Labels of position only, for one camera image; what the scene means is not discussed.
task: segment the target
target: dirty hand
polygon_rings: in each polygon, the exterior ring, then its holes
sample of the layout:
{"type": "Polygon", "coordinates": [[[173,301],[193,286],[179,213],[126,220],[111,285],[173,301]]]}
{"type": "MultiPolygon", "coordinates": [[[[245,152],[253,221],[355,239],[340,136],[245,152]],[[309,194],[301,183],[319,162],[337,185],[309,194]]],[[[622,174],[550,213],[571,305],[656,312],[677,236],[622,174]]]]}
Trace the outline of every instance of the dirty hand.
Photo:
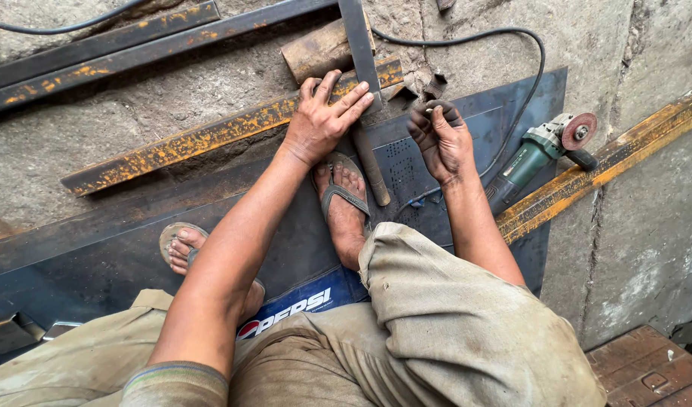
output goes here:
{"type": "Polygon", "coordinates": [[[373,102],[368,84],[362,82],[333,106],[328,106],[328,98],[339,78],[341,71],[334,70],[323,81],[308,78],[301,86],[298,109],[288,126],[283,147],[308,167],[333,151],[341,136],[373,102]]]}
{"type": "Polygon", "coordinates": [[[442,188],[461,181],[467,171],[476,172],[472,136],[454,104],[430,101],[412,112],[406,127],[442,188]]]}

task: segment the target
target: power cord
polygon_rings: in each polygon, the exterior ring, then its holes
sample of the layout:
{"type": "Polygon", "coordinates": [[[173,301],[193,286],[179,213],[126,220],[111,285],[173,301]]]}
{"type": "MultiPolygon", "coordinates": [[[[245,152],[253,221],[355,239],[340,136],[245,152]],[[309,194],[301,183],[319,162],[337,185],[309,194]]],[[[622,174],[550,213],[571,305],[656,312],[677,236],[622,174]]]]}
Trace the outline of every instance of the power cord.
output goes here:
{"type": "MultiPolygon", "coordinates": [[[[460,43],[467,43],[470,41],[475,41],[481,38],[488,37],[490,35],[497,35],[497,34],[506,34],[506,33],[515,33],[515,32],[521,32],[522,34],[526,34],[534,38],[534,41],[537,42],[537,45],[539,46],[539,56],[540,56],[540,62],[539,62],[539,71],[537,72],[537,78],[534,81],[534,85],[532,85],[532,88],[530,89],[529,94],[527,95],[527,98],[524,101],[524,104],[522,104],[522,108],[519,110],[517,115],[514,117],[514,120],[512,121],[512,125],[509,127],[509,131],[506,133],[506,137],[502,139],[502,144],[499,146],[499,151],[496,153],[495,157],[493,160],[491,160],[491,163],[486,167],[484,171],[479,173],[479,178],[482,178],[489,170],[494,167],[496,162],[499,160],[500,157],[504,154],[504,150],[506,149],[506,144],[509,143],[510,138],[512,138],[512,134],[514,134],[514,129],[517,128],[517,125],[520,123],[520,119],[522,119],[522,114],[527,110],[527,105],[529,102],[532,100],[532,96],[534,96],[534,93],[537,91],[537,87],[539,86],[539,82],[542,80],[542,74],[544,73],[544,61],[546,59],[545,51],[544,51],[544,44],[542,43],[542,39],[539,38],[539,35],[537,35],[534,31],[528,30],[526,28],[519,28],[519,27],[504,27],[504,28],[495,28],[493,30],[489,31],[484,31],[484,32],[479,32],[474,35],[469,35],[468,37],[461,37],[461,38],[455,38],[453,40],[439,40],[439,41],[417,41],[417,40],[406,40],[403,38],[395,38],[390,35],[384,34],[383,32],[380,32],[374,26],[371,26],[371,31],[378,35],[379,37],[383,38],[384,40],[387,40],[390,43],[395,43],[399,45],[405,45],[405,46],[452,46],[452,45],[457,45],[460,43]]],[[[402,205],[398,211],[396,211],[394,215],[394,219],[396,219],[406,208],[409,207],[412,203],[419,201],[421,199],[426,198],[427,196],[430,196],[433,193],[437,193],[441,190],[441,187],[436,187],[434,189],[428,190],[424,193],[422,193],[419,196],[416,196],[412,199],[409,199],[408,202],[406,202],[404,205],[402,205]]]]}
{"type": "Polygon", "coordinates": [[[77,31],[77,30],[81,30],[82,28],[91,27],[97,23],[102,23],[105,20],[109,20],[110,18],[115,17],[115,15],[117,15],[117,14],[122,14],[123,12],[131,9],[132,7],[141,5],[142,3],[149,2],[149,1],[150,0],[131,0],[129,3],[125,3],[124,5],[121,5],[121,6],[117,7],[116,9],[112,9],[109,12],[106,12],[105,14],[102,14],[102,15],[95,17],[91,20],[87,20],[87,21],[84,21],[82,23],[77,23],[77,24],[73,24],[73,25],[68,25],[66,27],[27,28],[27,27],[19,27],[18,25],[12,25],[12,24],[0,22],[0,29],[5,30],[5,31],[19,32],[21,34],[32,34],[32,35],[63,34],[65,32],[77,31]]]}

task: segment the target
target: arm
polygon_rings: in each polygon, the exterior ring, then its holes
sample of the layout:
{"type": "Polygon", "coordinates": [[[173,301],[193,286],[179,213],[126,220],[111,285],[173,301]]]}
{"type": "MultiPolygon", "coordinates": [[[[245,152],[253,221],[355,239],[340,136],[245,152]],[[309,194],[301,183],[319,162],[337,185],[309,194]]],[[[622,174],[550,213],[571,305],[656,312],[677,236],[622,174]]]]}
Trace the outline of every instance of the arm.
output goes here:
{"type": "Polygon", "coordinates": [[[474,162],[472,137],[456,106],[431,101],[407,123],[431,176],[441,185],[457,257],[515,285],[524,277],[491,216],[474,162]],[[432,108],[430,118],[425,109],[432,108]]]}
{"type": "Polygon", "coordinates": [[[269,167],[215,227],[175,295],[148,365],[194,361],[230,378],[243,302],[276,227],[310,168],[333,150],[371,104],[362,83],[340,102],[328,97],[341,72],[301,87],[298,109],[269,167]]]}

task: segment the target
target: khaki trousers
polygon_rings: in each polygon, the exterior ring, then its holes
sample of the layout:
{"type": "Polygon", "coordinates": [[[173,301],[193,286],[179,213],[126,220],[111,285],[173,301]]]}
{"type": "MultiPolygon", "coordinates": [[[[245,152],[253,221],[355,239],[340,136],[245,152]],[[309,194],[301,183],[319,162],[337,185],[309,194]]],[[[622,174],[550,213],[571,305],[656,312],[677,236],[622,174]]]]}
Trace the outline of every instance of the khaki trousers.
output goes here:
{"type": "MultiPolygon", "coordinates": [[[[230,405],[605,405],[566,320],[395,223],[359,255],[372,303],[299,312],[237,343],[230,405]]],[[[0,366],[0,405],[116,405],[171,297],[142,291],[0,366]]]]}

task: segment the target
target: angle grinder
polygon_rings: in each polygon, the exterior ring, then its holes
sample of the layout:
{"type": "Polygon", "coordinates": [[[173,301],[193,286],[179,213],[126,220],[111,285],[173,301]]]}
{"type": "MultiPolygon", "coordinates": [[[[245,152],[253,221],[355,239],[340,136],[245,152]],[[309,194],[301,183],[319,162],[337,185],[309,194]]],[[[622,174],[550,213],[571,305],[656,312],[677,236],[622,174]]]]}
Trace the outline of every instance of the angle grinder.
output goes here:
{"type": "Polygon", "coordinates": [[[600,162],[582,149],[595,131],[597,117],[593,113],[563,113],[549,123],[527,130],[520,148],[485,189],[491,213],[501,214],[543,167],[561,156],[567,156],[585,171],[597,168],[600,162]]]}

